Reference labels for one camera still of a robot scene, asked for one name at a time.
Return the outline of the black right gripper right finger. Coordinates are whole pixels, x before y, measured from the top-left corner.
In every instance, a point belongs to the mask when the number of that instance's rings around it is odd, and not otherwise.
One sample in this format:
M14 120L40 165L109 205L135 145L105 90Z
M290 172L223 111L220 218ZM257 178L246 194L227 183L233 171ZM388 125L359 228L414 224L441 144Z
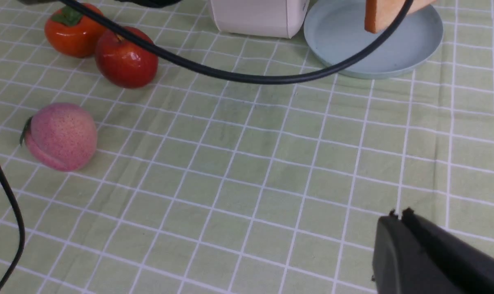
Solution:
M402 211L401 222L448 281L463 293L494 294L493 258L417 216L411 208Z

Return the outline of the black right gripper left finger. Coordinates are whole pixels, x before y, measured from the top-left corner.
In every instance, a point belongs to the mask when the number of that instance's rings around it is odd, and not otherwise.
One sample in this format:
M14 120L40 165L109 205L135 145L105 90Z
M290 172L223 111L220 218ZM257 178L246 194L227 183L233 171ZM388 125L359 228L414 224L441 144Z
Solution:
M395 210L376 225L372 259L378 294L462 294L429 258Z

